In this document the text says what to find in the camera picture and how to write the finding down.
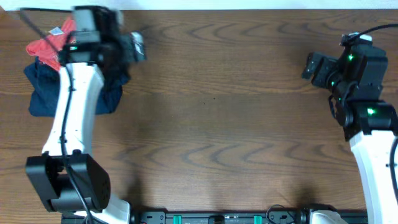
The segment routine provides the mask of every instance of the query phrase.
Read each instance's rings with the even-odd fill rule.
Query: black cable
[[[31,8],[31,7],[22,7],[19,8],[19,10],[24,10],[24,11],[39,11],[39,12],[67,12],[71,13],[72,10],[63,10],[63,9],[42,9],[42,8]]]
[[[396,200],[398,203],[398,186],[397,186],[397,177],[396,177],[396,149],[398,145],[398,139],[395,138],[394,142],[392,143],[391,152],[390,152],[390,172],[391,172],[391,180],[392,180],[392,187],[394,189],[394,193],[396,195]]]
[[[357,39],[358,37],[360,37],[361,35],[368,34],[370,32],[373,32],[373,31],[376,31],[376,30],[379,30],[379,29],[393,28],[393,27],[398,27],[398,24],[385,24],[385,25],[373,27],[373,28],[370,28],[370,29],[368,29],[366,31],[360,32],[358,34],[355,34],[354,36],[350,37],[348,40],[349,41],[353,41],[353,40]]]
[[[279,207],[282,207],[282,208],[285,208],[283,205],[279,205],[279,204],[275,204],[275,205],[272,205],[271,207],[269,207],[268,208],[268,210],[267,210],[267,212],[266,212],[266,218],[271,222],[271,224],[276,224],[274,221],[272,221],[270,218],[269,218],[269,212],[272,210],[272,208],[274,208],[274,207],[276,207],[276,206],[279,206]],[[295,223],[296,222],[296,218],[292,215],[292,214],[290,214],[290,212],[288,212],[288,211],[286,211],[288,214],[289,214],[289,216],[293,219],[293,222],[291,222],[291,223]]]
[[[48,43],[51,48],[55,51],[55,53],[59,54],[58,49],[53,45],[53,43],[51,43],[50,40],[48,40],[48,38],[46,37],[46,35],[35,25],[33,24],[33,22],[26,16],[26,14],[24,13],[24,11],[26,10],[33,10],[32,8],[21,8],[20,9],[20,17],[21,19],[36,33],[38,33],[40,35],[41,38],[43,38],[46,43]],[[68,73],[68,77],[69,77],[69,82],[70,82],[70,86],[69,86],[69,95],[68,95],[68,100],[67,100],[67,106],[65,108],[65,113],[63,115],[63,121],[62,121],[62,127],[61,127],[61,136],[60,136],[60,144],[61,144],[61,152],[62,152],[62,162],[63,165],[65,167],[65,170],[69,176],[69,180],[71,185],[73,186],[73,188],[75,189],[79,199],[81,200],[81,203],[83,204],[83,207],[87,213],[86,216],[86,220],[88,221],[89,224],[94,224],[93,222],[93,216],[90,212],[90,209],[88,208],[87,202],[86,200],[83,198],[83,195],[81,194],[81,190],[79,189],[79,186],[76,184],[76,180],[75,180],[75,176],[73,175],[73,169],[70,166],[70,164],[68,163],[68,159],[67,159],[67,149],[66,149],[66,139],[65,139],[65,129],[66,129],[66,125],[67,125],[67,119],[68,119],[68,113],[69,113],[69,107],[70,107],[70,102],[72,100],[72,94],[73,94],[73,76],[71,74],[71,72],[69,71],[69,68],[67,66],[65,66],[65,69]]]

